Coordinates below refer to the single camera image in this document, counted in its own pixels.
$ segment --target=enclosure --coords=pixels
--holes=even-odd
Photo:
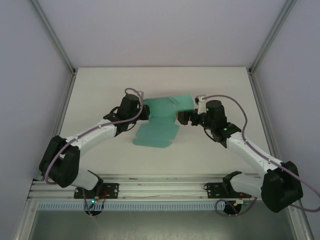
[[[216,214],[218,198],[209,199],[204,185],[233,171],[258,175],[199,127],[179,125],[171,145],[157,148],[134,144],[145,124],[138,122],[81,157],[81,168],[119,184],[117,199],[94,219],[74,199],[74,186],[47,185],[39,171],[52,137],[95,125],[130,87],[145,99],[235,98],[248,117],[246,136],[320,189],[318,1],[0,6],[2,239],[320,239],[317,212],[289,206],[273,213],[258,199],[246,215]],[[219,100],[242,128],[237,105]],[[302,189],[296,204],[318,207],[319,198]]]

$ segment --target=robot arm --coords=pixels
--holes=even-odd
[[[275,213],[302,198],[301,183],[272,163],[281,165],[296,175],[298,175],[297,167],[290,161],[283,163],[264,152],[249,139],[244,139],[241,129],[227,122],[221,101],[205,102],[203,97],[195,99],[199,105],[198,109],[179,112],[178,121],[183,125],[187,125],[190,121],[192,126],[200,125],[205,130],[210,130],[212,135],[210,138],[213,141],[236,153],[261,177],[248,176],[239,171],[232,172],[223,178],[224,191],[231,194],[246,193],[262,198],[265,205]]]
[[[115,107],[88,130],[67,138],[53,137],[44,153],[39,170],[44,176],[58,152],[69,144],[49,169],[48,176],[62,188],[70,185],[81,187],[93,192],[95,196],[100,196],[103,180],[95,173],[79,168],[80,158],[101,142],[128,131],[130,124],[136,124],[138,120],[147,120],[149,114],[149,107],[141,106],[139,97],[126,94],[119,107]]]

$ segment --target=white table surface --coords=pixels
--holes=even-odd
[[[124,90],[144,91],[145,98],[191,94],[224,94],[239,101],[248,116],[246,136],[268,151],[261,120],[244,67],[114,67],[79,68],[63,122],[61,136],[73,136],[98,123],[119,106]],[[230,100],[219,98],[229,122],[242,128],[244,117]],[[204,175],[255,171],[233,152],[210,140],[198,126],[180,126],[167,148],[132,143],[131,131],[109,139],[87,152],[80,167],[96,174]]]

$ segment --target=aluminum frame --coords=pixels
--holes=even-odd
[[[266,111],[266,107],[263,101],[263,96],[261,89],[259,87],[258,81],[254,78],[254,74],[250,72],[250,70],[247,70],[251,88],[253,91],[253,95],[255,98],[255,102],[258,108],[258,112],[260,115],[260,119],[262,122],[262,127],[266,136],[266,141],[269,147],[270,154],[274,156],[275,158],[281,159],[281,154],[278,148],[278,144],[275,139],[275,134],[271,125],[271,122],[269,121],[268,114]],[[296,205],[301,206],[301,200],[298,200],[295,202]],[[292,222],[292,227],[295,232],[295,235],[298,240],[313,240],[314,236],[311,231],[306,213],[303,210],[294,208],[294,207],[288,207],[288,217],[290,218]]]
[[[257,56],[255,57],[255,60],[250,67],[250,72],[254,73],[262,60],[264,59],[265,55],[267,54],[270,46],[274,42],[276,36],[278,35],[282,25],[285,23],[287,17],[289,16],[291,10],[293,9],[294,5],[296,4],[297,0],[287,0],[276,18],[271,30],[269,31],[268,35],[266,36],[266,39],[264,40],[262,47],[260,48]]]
[[[69,105],[69,101],[71,98],[71,93],[72,90],[74,89],[74,85],[75,85],[75,81],[76,81],[76,77],[77,77],[77,73],[78,73],[78,69],[76,69],[71,75],[70,78],[68,79],[67,85],[66,85],[66,89],[65,92],[63,94],[63,98],[62,98],[62,103],[57,115],[57,119],[55,121],[55,125],[53,128],[53,132],[52,132],[52,137],[59,135],[62,129],[62,125],[64,123],[64,119],[66,116],[66,112],[67,112],[67,108]]]
[[[59,38],[57,37],[54,29],[52,28],[50,22],[48,21],[48,18],[46,17],[46,14],[44,13],[44,11],[42,10],[38,0],[29,0],[30,3],[32,4],[34,10],[36,11],[37,15],[39,16],[45,30],[47,31],[52,44],[56,47],[58,53],[60,54],[60,56],[63,59],[64,64],[66,65],[66,67],[69,69],[69,71],[71,73],[75,72],[75,68],[73,67],[64,47],[62,46]]]
[[[250,174],[252,177],[259,177],[257,174]],[[197,202],[210,205],[217,199],[208,199],[207,191],[203,188],[206,183],[222,182],[224,174],[205,175],[101,175],[104,182],[119,183],[118,199],[108,199],[110,203],[136,203],[139,202]],[[32,183],[23,214],[18,225],[14,240],[29,239],[32,234],[33,224],[36,219],[39,204],[44,202],[52,203],[61,201],[74,204],[83,202],[83,199],[74,199],[75,187],[68,186],[61,188],[57,185],[47,185],[44,181],[34,181]]]

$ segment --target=green fabric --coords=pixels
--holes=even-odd
[[[179,130],[175,124],[177,112],[194,109],[190,94],[146,99],[144,104],[150,108],[149,121],[140,126],[132,142],[154,148],[169,147]]]

